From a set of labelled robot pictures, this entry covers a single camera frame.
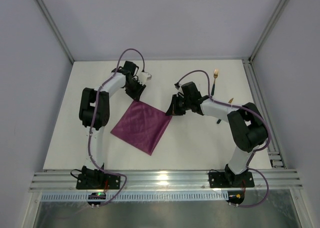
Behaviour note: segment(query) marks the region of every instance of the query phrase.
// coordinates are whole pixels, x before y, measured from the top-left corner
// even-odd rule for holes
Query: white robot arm
[[[79,109],[79,118],[85,127],[87,136],[91,135],[90,151],[93,159],[100,168],[104,168],[103,155],[103,133],[105,126],[110,118],[110,98],[121,88],[125,89],[125,93],[133,100],[139,101],[140,96],[146,88],[146,82],[151,79],[151,75],[144,70],[139,71],[139,67],[131,61],[126,61],[123,67],[120,67],[116,74],[114,69],[110,76],[113,78],[107,82],[98,94],[98,105],[94,124],[90,134],[90,126],[94,116],[96,106],[97,88],[85,88],[82,91],[81,103]],[[99,188],[104,186],[104,174],[96,170],[96,166],[87,155],[84,166],[78,176],[77,189],[88,190],[96,188],[95,184],[99,184]]]
[[[199,115],[216,117],[229,123],[236,147],[230,162],[225,166],[224,176],[229,187],[239,187],[248,175],[248,165],[254,151],[268,138],[266,128],[249,112],[215,103],[208,95],[201,96],[193,82],[183,85],[177,83],[175,86],[178,93],[172,96],[167,116],[182,116],[187,110],[192,110]],[[243,107],[260,115],[253,103],[247,103]]]

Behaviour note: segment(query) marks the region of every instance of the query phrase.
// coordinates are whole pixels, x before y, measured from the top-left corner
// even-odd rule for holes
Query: purple cloth
[[[111,134],[151,156],[171,118],[146,103],[133,101]]]

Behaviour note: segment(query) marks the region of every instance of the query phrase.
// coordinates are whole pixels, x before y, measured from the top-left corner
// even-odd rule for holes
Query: metal frame
[[[260,51],[261,47],[266,42],[268,36],[272,32],[273,28],[275,27],[277,21],[279,20],[281,14],[283,13],[285,7],[287,6],[288,2],[290,0],[279,0],[277,6],[275,7],[268,23],[266,24],[266,27],[264,28],[262,34],[259,37],[258,42],[256,43],[253,52],[249,58],[249,60],[252,62],[255,57],[257,56],[258,52]]]
[[[114,170],[127,176],[123,192],[181,192],[212,191],[208,181],[208,170]],[[302,183],[295,169],[261,170],[267,178],[270,189],[302,189]],[[253,172],[254,188],[247,190],[265,190],[266,183],[256,172]],[[30,192],[96,192],[98,190],[76,190],[76,180],[70,170],[37,172],[34,174]],[[234,191],[239,188],[221,188],[215,191]]]
[[[45,3],[43,0],[35,0],[35,2],[37,3],[40,11],[42,12],[45,20],[48,22],[49,27],[51,28],[54,36],[56,37],[57,41],[59,42],[62,50],[64,51],[65,55],[68,57],[69,61],[71,62],[71,64],[74,64],[75,59],[73,58],[64,38],[62,37],[54,19],[52,18],[52,16],[50,15]]]

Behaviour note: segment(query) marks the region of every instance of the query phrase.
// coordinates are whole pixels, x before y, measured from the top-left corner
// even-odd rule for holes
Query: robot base
[[[209,171],[209,184],[210,188],[242,188],[243,183],[245,184],[246,188],[252,188],[255,187],[254,178],[252,176],[252,173],[247,171],[242,177],[242,180],[244,182],[241,182],[239,184],[230,184],[230,182],[227,180],[225,176],[225,172],[220,171]]]

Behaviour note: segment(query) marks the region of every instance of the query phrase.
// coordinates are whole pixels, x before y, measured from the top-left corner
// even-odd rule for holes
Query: purple cable
[[[214,102],[214,103],[216,103],[216,104],[219,104],[219,105],[222,105],[222,106],[225,106],[225,107],[242,109],[242,110],[244,110],[244,111],[246,111],[246,112],[249,112],[249,113],[253,114],[255,117],[257,117],[257,118],[263,123],[263,125],[264,125],[264,127],[265,127],[265,129],[266,129],[266,132],[267,132],[267,134],[268,134],[268,139],[267,139],[265,145],[264,145],[263,147],[261,147],[261,148],[258,148],[258,149],[256,149],[256,150],[254,150],[254,151],[252,152],[251,156],[249,157],[248,162],[246,163],[246,167],[248,168],[248,170],[252,170],[252,171],[255,171],[255,172],[259,173],[259,174],[262,176],[262,178],[264,179],[265,184],[266,184],[266,194],[265,194],[264,198],[263,198],[260,202],[258,202],[258,203],[256,203],[256,204],[251,204],[251,205],[239,205],[239,207],[242,207],[242,208],[252,208],[252,207],[256,207],[256,206],[260,205],[261,203],[263,203],[263,202],[267,199],[267,196],[269,195],[269,184],[268,184],[268,181],[267,181],[266,177],[265,177],[260,171],[258,171],[257,169],[249,168],[248,166],[249,166],[252,158],[254,157],[255,153],[264,150],[264,149],[267,148],[268,145],[270,144],[270,142],[271,142],[271,132],[270,132],[269,126],[268,126],[267,122],[266,122],[260,115],[258,115],[256,112],[254,112],[254,111],[252,111],[252,110],[250,110],[250,109],[248,109],[248,108],[245,108],[245,107],[243,107],[243,106],[241,106],[241,105],[233,105],[233,104],[230,104],[230,103],[226,103],[226,102],[214,100],[214,99],[212,98],[211,94],[210,94],[210,87],[211,87],[211,86],[210,86],[210,78],[209,78],[209,75],[208,75],[207,72],[205,72],[205,71],[202,70],[202,69],[196,69],[196,70],[193,70],[193,71],[185,74],[184,76],[181,77],[181,79],[180,79],[177,83],[179,84],[179,83],[182,81],[182,79],[184,79],[186,76],[188,76],[188,75],[190,75],[190,74],[192,74],[192,73],[195,73],[195,72],[201,72],[201,73],[204,73],[204,74],[206,75],[207,83],[208,83],[208,96],[209,96],[209,98],[210,98],[210,100],[211,100],[212,102]]]

